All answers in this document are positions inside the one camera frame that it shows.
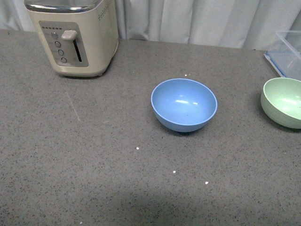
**toaster control panel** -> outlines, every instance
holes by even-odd
[[[52,56],[59,66],[89,66],[77,23],[52,21],[39,23]]]

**toaster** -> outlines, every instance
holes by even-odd
[[[25,0],[53,69],[61,75],[101,75],[118,47],[114,0]]]

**toaster lever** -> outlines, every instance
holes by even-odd
[[[67,30],[62,34],[62,39],[65,41],[73,41],[76,39],[77,31],[75,30]]]

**curtain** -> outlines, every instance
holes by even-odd
[[[268,50],[301,30],[301,0],[115,0],[122,39]],[[23,0],[0,0],[0,28],[34,31]]]

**clear plastic box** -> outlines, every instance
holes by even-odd
[[[281,77],[301,80],[301,31],[276,32],[279,41],[264,56]]]

